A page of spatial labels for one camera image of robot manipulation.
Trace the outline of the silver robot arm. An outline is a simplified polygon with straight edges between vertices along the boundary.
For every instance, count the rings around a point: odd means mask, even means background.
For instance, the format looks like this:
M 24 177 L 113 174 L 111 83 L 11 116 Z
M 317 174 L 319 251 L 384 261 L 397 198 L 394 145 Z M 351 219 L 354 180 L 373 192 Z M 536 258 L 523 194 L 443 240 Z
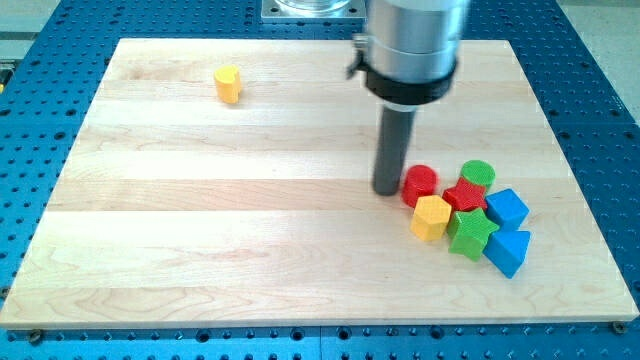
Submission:
M 396 112 L 443 97 L 457 67 L 469 0 L 371 0 L 364 30 L 353 36 L 365 87 Z

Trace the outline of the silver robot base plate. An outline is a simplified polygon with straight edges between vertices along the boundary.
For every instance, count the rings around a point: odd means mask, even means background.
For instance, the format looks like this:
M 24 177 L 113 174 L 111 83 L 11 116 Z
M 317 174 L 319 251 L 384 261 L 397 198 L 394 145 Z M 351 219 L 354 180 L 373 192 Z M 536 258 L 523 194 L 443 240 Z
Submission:
M 267 22 L 356 20 L 366 18 L 364 0 L 261 0 Z

